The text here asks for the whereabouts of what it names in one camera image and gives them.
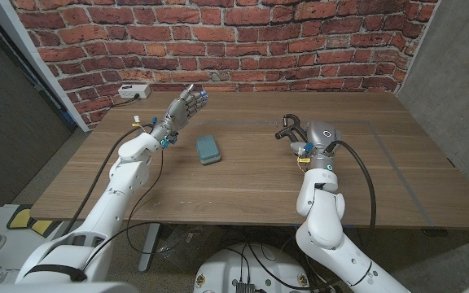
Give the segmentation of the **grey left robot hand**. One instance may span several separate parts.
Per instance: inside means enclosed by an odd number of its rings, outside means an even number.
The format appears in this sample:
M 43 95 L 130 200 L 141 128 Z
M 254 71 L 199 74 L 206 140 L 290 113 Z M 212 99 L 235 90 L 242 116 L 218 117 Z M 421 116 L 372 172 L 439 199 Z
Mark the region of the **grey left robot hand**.
M 208 101 L 207 91 L 194 92 L 194 87 L 194 84 L 187 86 L 178 98 L 170 103 L 164 117 L 154 124 L 150 135 L 161 144 L 166 141 L 174 143 L 178 131 L 183 129 L 188 124 L 189 119 L 206 105 Z

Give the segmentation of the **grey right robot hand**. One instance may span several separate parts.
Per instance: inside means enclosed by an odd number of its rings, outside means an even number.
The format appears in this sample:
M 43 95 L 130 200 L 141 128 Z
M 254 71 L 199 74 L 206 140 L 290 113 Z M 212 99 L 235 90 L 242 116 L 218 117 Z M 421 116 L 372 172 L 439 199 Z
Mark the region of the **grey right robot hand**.
M 341 132 L 332 125 L 319 120 L 311 120 L 306 125 L 307 142 L 292 142 L 291 149 L 299 158 L 308 158 L 305 171 L 322 168 L 332 170 L 334 164 L 334 152 L 325 153 L 330 143 L 341 137 Z

